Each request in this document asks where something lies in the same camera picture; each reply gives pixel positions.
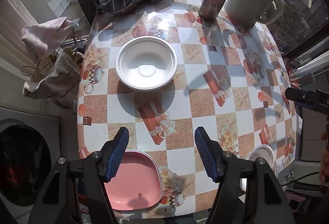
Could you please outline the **pink square plate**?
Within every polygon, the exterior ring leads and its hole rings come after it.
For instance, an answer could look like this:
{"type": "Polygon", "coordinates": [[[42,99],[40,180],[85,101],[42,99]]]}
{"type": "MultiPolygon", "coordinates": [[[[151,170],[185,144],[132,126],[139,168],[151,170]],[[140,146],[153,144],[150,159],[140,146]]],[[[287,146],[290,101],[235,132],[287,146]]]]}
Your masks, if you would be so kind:
{"type": "Polygon", "coordinates": [[[126,150],[117,174],[105,184],[113,210],[128,212],[157,206],[163,196],[161,177],[153,158],[126,150]]]}

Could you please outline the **wooden chopsticks bundle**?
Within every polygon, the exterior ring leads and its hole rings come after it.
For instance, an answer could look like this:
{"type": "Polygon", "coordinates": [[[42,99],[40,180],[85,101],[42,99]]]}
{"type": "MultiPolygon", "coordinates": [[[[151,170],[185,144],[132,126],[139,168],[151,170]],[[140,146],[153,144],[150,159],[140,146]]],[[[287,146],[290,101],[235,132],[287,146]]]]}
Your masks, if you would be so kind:
{"type": "Polygon", "coordinates": [[[284,60],[285,68],[287,71],[289,83],[292,88],[299,89],[301,87],[301,84],[299,83],[299,77],[297,73],[297,69],[291,67],[290,61],[288,58],[285,58],[284,60]]]}

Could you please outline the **patterned vinyl tablecloth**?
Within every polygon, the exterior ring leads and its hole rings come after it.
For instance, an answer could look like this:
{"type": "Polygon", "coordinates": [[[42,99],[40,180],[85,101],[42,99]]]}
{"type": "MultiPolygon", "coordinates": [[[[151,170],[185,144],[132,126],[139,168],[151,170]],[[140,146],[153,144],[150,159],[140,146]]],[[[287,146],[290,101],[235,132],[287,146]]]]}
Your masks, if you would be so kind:
{"type": "Polygon", "coordinates": [[[275,173],[295,159],[301,120],[284,97],[288,75],[269,29],[243,31],[224,11],[207,22],[198,15],[201,2],[160,0],[124,16],[98,14],[90,29],[78,97],[79,154],[99,150],[122,126],[129,130],[128,148],[149,154],[162,178],[162,201],[137,218],[211,207],[218,187],[194,143],[199,126],[241,157],[269,145],[275,173]],[[140,36],[165,40],[177,55],[173,79],[159,90],[132,90],[116,75],[121,47],[140,36]]]}

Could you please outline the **white washing machine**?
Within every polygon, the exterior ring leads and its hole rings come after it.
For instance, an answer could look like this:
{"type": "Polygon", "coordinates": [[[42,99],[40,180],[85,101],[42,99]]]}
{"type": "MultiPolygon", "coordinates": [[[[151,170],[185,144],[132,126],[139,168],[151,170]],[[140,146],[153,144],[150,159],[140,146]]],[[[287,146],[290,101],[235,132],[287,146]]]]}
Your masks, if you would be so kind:
{"type": "Polygon", "coordinates": [[[57,116],[1,105],[1,212],[28,223],[60,155],[57,116]]]}

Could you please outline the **cream knitted towel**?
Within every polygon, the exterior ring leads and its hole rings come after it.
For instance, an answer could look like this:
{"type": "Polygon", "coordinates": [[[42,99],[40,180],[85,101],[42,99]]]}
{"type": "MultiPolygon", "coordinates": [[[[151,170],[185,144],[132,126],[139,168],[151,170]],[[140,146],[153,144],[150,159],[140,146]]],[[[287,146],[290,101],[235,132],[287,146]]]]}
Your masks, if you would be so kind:
{"type": "Polygon", "coordinates": [[[62,107],[72,107],[78,95],[81,64],[84,55],[75,57],[69,51],[56,60],[53,71],[43,77],[38,70],[23,85],[23,95],[31,99],[51,99],[62,107]]]}

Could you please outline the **cream electric kettle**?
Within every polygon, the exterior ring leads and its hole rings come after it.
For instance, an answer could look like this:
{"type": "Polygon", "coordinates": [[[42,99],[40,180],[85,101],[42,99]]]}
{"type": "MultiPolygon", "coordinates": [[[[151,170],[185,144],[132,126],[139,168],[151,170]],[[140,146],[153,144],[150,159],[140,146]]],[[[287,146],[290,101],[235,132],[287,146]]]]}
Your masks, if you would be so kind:
{"type": "Polygon", "coordinates": [[[283,0],[227,0],[224,10],[242,28],[250,29],[257,22],[264,25],[275,22],[284,13],[285,3],[283,0]],[[271,3],[276,5],[274,12],[266,19],[261,18],[271,3]]]}

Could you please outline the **pink towel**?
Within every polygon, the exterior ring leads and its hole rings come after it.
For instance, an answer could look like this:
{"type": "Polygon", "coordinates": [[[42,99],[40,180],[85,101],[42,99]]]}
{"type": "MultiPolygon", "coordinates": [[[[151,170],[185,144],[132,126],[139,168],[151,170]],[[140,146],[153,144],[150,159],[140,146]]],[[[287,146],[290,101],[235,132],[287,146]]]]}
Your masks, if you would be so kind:
{"type": "Polygon", "coordinates": [[[75,34],[82,36],[82,30],[69,17],[60,17],[42,24],[25,26],[21,31],[21,39],[34,63],[49,56],[62,43],[75,34]]]}

